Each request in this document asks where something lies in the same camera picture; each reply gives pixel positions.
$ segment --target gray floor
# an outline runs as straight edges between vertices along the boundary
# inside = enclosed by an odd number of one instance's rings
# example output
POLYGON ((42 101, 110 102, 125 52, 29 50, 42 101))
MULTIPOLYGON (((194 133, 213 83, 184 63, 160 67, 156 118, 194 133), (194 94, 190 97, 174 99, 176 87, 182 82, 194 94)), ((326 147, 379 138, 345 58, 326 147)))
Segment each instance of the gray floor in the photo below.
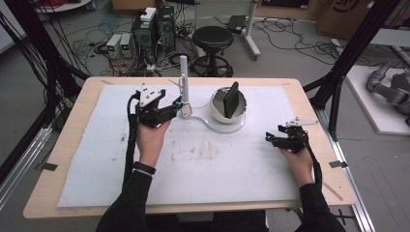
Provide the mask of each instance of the gray floor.
MULTIPOLYGON (((59 14, 59 18, 66 35, 69 35, 70 42, 85 38, 97 42, 103 38, 104 34, 91 31, 92 29, 78 30, 100 23, 112 24, 113 21, 122 25, 117 31, 129 30, 132 16, 115 13, 106 7, 94 13, 77 9, 59 14)), ((209 23, 218 22, 211 18, 209 23)), ((294 31, 303 35, 306 44, 330 41, 330 38, 315 34, 313 22, 295 22, 294 31)), ((269 34, 272 43, 280 47, 294 47, 300 39, 285 32, 270 32, 269 34)), ((319 62, 296 50, 274 48, 269 43, 266 34, 260 30, 254 29, 252 37, 262 52, 262 56, 257 61, 253 61, 245 41, 240 37, 236 37, 234 44, 225 50, 224 58, 234 68, 236 77, 292 77, 299 79, 305 85, 322 77, 332 68, 332 65, 319 62)), ((384 62, 387 58, 398 62, 392 53, 374 48, 375 46, 371 45, 364 54, 371 64, 384 62)), ((317 55, 313 50, 304 50, 304 52, 330 64, 335 61, 329 55, 317 55)), ((358 64, 363 65, 364 62, 367 63, 367 60, 361 58, 358 64)), ((94 76, 102 75, 106 66, 105 58, 98 55, 87 60, 87 68, 94 76)), ((162 75, 178 76, 179 71, 171 69, 163 72, 162 75)), ((44 107, 44 90, 16 47, 11 47, 0 55, 0 89, 0 163, 3 163, 44 107)), ((407 178, 410 176, 410 169, 407 167, 410 163, 409 137, 375 133, 347 83, 342 88, 337 125, 338 141, 365 201, 375 230, 408 231, 410 228, 410 201, 408 199, 410 186, 407 185, 407 178)), ((34 165, 42 161, 57 137, 58 133, 54 132, 34 165)), ((40 174, 39 170, 31 167, 12 197, 1 209, 1 231, 95 230, 99 217, 36 220, 23 217, 22 211, 40 174)), ((341 210, 346 216, 353 215, 349 207, 342 207, 341 210)), ((338 208, 333 208, 332 211, 338 214, 338 208)), ((269 211, 268 216, 271 231, 293 231, 300 223, 294 212, 286 210, 269 211)), ((355 220, 346 219, 346 230, 359 231, 355 220)))

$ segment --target wooden table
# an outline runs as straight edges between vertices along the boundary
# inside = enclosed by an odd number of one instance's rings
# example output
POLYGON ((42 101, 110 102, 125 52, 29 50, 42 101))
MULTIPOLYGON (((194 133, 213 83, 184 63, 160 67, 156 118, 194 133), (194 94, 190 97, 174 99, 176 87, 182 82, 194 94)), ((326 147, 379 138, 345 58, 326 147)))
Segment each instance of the wooden table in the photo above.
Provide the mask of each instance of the wooden table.
MULTIPOLYGON (((308 98, 296 79, 290 78, 190 78, 190 85, 225 85, 230 86, 233 81, 247 86, 281 86, 291 104, 295 115, 304 119, 317 119, 308 98)), ((24 209, 26 218, 58 218, 100 216, 106 207, 92 208, 57 208, 57 202, 63 190, 69 171, 71 160, 80 143, 81 136, 88 120, 99 99, 100 92, 107 84, 139 85, 172 84, 167 77, 91 77, 84 87, 73 107, 70 117, 64 126, 57 143, 50 154, 48 162, 58 165, 55 171, 44 170, 37 182, 33 193, 24 209)), ((335 151, 323 131, 317 125, 304 126, 308 131, 309 141, 313 152, 321 163, 323 171, 323 192, 329 205, 352 205, 356 202, 356 195, 347 181, 343 170, 332 168, 329 162, 337 160, 335 151)), ((187 213, 213 212, 228 210, 270 209, 299 207, 298 201, 270 201, 270 202, 241 202, 229 204, 197 204, 197 205, 164 205, 147 206, 148 214, 158 213, 187 213)))

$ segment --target black sleeve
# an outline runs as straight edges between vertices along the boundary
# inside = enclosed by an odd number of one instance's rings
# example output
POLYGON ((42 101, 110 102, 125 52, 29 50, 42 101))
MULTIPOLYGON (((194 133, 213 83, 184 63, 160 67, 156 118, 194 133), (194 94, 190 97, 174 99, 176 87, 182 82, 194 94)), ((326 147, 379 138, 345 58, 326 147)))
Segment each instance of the black sleeve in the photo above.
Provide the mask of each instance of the black sleeve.
POLYGON ((296 232, 345 232, 343 226, 330 212, 329 206, 318 185, 304 185, 300 188, 300 193, 304 218, 302 225, 296 232))
POLYGON ((97 231, 145 231, 145 204, 151 182, 151 176, 133 171, 117 200, 102 216, 97 231))

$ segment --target black stool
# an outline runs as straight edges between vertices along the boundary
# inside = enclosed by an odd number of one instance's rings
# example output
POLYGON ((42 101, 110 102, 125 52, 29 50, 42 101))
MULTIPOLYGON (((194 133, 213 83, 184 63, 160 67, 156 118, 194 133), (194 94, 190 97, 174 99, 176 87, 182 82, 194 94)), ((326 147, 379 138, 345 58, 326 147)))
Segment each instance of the black stool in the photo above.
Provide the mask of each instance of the black stool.
POLYGON ((201 27, 195 30, 192 40, 195 45, 205 51, 206 55, 193 62, 190 66, 191 72, 199 76, 232 76, 232 67, 225 59, 217 56, 217 52, 233 43, 233 36, 229 30, 218 26, 201 27))

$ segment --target human arm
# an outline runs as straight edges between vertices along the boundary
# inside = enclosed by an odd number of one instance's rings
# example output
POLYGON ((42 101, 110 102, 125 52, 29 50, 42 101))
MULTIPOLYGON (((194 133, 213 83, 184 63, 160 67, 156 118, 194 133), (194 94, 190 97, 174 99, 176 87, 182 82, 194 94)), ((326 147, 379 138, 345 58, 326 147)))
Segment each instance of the human arm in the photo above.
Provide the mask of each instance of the human arm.
MULTIPOLYGON (((139 125, 136 144, 140 163, 157 165, 169 124, 167 121, 157 129, 139 125)), ((151 174, 134 170, 121 194, 102 216, 97 231, 145 231, 145 204, 151 182, 151 174)))
POLYGON ((283 149, 280 149, 280 151, 289 161, 301 194, 304 217, 302 225, 296 232, 345 231, 336 217, 330 212, 320 187, 314 183, 311 177, 312 159, 308 149, 304 148, 297 154, 283 149))

